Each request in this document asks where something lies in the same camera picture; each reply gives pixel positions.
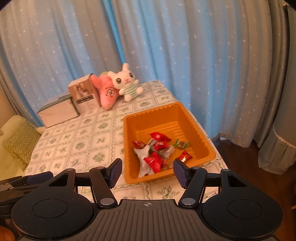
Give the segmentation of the person's left hand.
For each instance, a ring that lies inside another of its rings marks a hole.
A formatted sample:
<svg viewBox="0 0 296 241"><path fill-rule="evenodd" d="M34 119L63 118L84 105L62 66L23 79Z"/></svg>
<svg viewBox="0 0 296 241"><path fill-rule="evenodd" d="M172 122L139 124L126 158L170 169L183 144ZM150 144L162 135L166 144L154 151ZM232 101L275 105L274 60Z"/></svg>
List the person's left hand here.
<svg viewBox="0 0 296 241"><path fill-rule="evenodd" d="M0 226L0 241L15 241L15 236L9 229Z"/></svg>

